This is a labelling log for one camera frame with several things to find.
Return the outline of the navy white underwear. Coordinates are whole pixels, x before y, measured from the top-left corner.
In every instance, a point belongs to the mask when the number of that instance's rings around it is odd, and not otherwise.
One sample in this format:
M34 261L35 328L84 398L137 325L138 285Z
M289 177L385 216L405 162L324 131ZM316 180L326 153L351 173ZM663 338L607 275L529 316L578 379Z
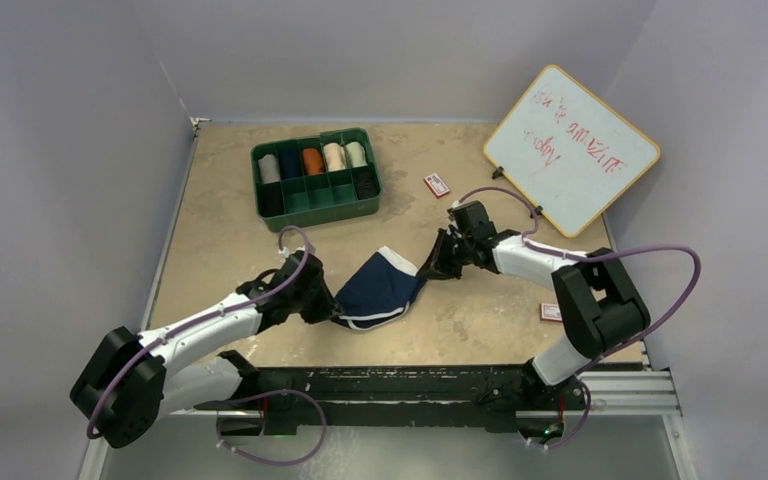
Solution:
M408 312L425 284L415 264L382 246L335 295L342 312L333 323L357 332L392 323Z

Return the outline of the black striped underwear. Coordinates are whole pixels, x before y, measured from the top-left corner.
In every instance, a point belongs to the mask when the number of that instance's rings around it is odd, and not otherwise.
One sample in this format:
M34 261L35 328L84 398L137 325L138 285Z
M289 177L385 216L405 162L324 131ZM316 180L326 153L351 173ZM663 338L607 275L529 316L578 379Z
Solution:
M357 170L353 173L353 183L358 200L377 198L380 195L377 174L372 170Z

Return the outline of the green divided storage tray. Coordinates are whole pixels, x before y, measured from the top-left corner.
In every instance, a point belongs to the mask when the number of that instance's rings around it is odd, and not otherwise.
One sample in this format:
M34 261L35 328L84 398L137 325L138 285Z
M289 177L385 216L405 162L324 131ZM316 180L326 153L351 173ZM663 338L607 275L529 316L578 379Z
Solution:
M299 178L283 180L272 184L262 184L257 161L266 154L292 148L300 152L304 148L318 149L322 156L325 144L337 142L343 147L353 141L361 142L365 149L368 164L360 168L348 168L337 172L328 172ZM342 220L368 216L379 210L382 196L382 180L379 175L375 154L366 130L353 127L318 133L307 137L298 137L261 143L251 149L251 169L255 195L255 210L267 228L277 232L287 225L308 227ZM353 183L353 173L357 170L372 170L377 174L380 195L377 198L358 200Z

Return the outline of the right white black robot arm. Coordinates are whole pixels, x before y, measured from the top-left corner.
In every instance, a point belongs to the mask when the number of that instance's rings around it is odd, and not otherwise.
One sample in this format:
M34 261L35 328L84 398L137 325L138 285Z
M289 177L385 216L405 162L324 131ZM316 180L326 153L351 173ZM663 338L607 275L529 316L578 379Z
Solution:
M471 201L449 209L450 224L438 231L418 275L458 279L466 266L527 279L555 293L563 335L524 366L521 392L536 407L556 399L561 384L591 361L651 324L628 272L611 250L564 252L496 229L484 205Z

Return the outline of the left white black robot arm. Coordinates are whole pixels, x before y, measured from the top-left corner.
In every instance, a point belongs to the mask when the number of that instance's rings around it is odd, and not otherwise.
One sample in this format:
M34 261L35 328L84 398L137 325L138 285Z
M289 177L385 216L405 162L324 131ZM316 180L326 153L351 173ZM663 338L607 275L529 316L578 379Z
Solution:
M159 418L206 402L244 409L257 399L258 382L245 359L224 352L202 357L236 340L254 337L298 314L307 324L331 320L339 308L319 258L304 250L284 264L239 285L216 305L181 321L134 333L109 331L93 352L69 398L87 420L87 435L122 448Z

